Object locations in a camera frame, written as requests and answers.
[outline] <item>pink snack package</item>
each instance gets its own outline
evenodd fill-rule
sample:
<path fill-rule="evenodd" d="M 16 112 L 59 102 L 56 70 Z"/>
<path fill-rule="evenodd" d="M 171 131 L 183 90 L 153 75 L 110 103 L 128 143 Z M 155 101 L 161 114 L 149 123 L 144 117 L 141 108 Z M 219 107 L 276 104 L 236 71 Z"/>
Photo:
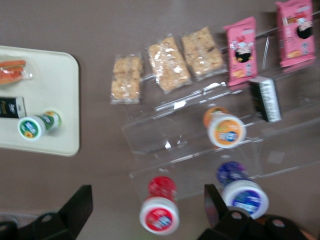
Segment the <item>pink snack package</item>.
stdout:
<path fill-rule="evenodd" d="M 256 53 L 256 19 L 248 17 L 224 26 L 228 39 L 228 86 L 241 84 L 258 75 Z"/>
<path fill-rule="evenodd" d="M 292 66 L 314 59 L 315 40 L 311 0 L 289 0 L 277 5 L 280 65 Z"/>

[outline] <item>plastic tray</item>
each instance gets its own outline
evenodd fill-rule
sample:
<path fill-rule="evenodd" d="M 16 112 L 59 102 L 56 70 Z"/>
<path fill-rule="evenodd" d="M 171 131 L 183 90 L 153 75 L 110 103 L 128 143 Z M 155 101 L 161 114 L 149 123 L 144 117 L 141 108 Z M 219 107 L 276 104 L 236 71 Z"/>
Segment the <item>plastic tray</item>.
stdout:
<path fill-rule="evenodd" d="M 320 12 L 315 15 L 314 29 L 320 24 Z M 288 68 L 279 67 L 276 28 L 256 38 L 259 74 L 273 78 L 278 92 L 283 119 L 275 123 L 256 116 L 248 84 L 226 87 L 227 73 L 168 95 L 157 93 L 148 78 L 141 104 L 124 106 L 129 122 L 123 132 L 135 158 L 129 176 L 141 199 L 148 194 L 149 181 L 159 175 L 175 181 L 178 200 L 202 193 L 204 184 L 221 187 L 216 170 L 226 161 L 245 165 L 250 178 L 319 163 L 319 34 L 314 33 L 317 59 Z M 202 117 L 213 106 L 227 108 L 244 122 L 247 136 L 240 146 L 212 146 Z"/>
<path fill-rule="evenodd" d="M 38 141 L 23 139 L 19 119 L 0 118 L 0 147 L 61 156 L 75 155 L 80 146 L 79 66 L 68 53 L 0 46 L 1 54 L 19 56 L 35 63 L 33 79 L 1 85 L 0 96 L 24 97 L 27 115 L 53 110 L 61 116 L 57 130 Z"/>

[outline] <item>plastic wrapper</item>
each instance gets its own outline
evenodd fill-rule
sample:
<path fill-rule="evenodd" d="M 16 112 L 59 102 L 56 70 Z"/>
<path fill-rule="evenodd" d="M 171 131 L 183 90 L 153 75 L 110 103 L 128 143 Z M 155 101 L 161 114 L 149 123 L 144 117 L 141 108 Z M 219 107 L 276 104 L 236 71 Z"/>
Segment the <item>plastic wrapper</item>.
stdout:
<path fill-rule="evenodd" d="M 165 93 L 191 84 L 191 76 L 173 36 L 148 47 L 150 64 L 157 84 Z"/>
<path fill-rule="evenodd" d="M 182 37 L 186 63 L 197 80 L 227 71 L 219 47 L 208 27 Z"/>
<path fill-rule="evenodd" d="M 223 28 L 227 32 L 228 40 L 228 86 L 234 86 L 258 75 L 256 20 L 254 17 L 248 17 Z"/>
<path fill-rule="evenodd" d="M 315 40 L 311 0 L 276 2 L 281 66 L 314 59 Z"/>
<path fill-rule="evenodd" d="M 113 67 L 111 104 L 138 104 L 143 61 L 140 55 L 117 56 Z"/>
<path fill-rule="evenodd" d="M 32 79 L 34 74 L 31 60 L 22 56 L 0 55 L 0 85 Z"/>

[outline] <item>table surface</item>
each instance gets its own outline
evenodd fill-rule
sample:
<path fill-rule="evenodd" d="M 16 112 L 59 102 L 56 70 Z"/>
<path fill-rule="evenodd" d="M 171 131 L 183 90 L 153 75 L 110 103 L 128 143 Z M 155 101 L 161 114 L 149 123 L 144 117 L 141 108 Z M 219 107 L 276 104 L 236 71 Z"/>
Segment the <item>table surface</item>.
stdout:
<path fill-rule="evenodd" d="M 318 1 L 314 7 L 319 9 Z M 140 225 L 141 201 L 129 178 L 134 159 L 121 130 L 127 118 L 122 106 L 110 105 L 115 55 L 141 52 L 167 34 L 178 37 L 205 26 L 224 35 L 223 26 L 250 16 L 262 33 L 275 27 L 275 12 L 275 0 L 2 2 L 0 45 L 77 59 L 80 149 L 72 157 L 0 149 L 0 212 L 58 210 L 81 185 L 91 184 L 94 210 L 78 239 L 197 239 L 209 227 L 202 195 L 178 202 L 180 227 L 172 235 L 156 236 Z M 319 171 L 318 164 L 257 179 L 270 199 L 268 213 L 318 236 Z"/>

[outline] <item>black package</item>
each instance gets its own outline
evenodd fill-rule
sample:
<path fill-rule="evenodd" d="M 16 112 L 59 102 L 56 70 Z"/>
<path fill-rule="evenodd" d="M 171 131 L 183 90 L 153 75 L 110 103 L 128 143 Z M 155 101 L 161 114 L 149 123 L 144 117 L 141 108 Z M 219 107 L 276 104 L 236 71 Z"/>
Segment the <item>black package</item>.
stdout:
<path fill-rule="evenodd" d="M 25 116 L 26 110 L 22 96 L 0 96 L 0 118 L 20 119 Z"/>
<path fill-rule="evenodd" d="M 274 80 L 257 76 L 250 79 L 249 84 L 257 115 L 269 123 L 280 121 L 282 116 Z"/>

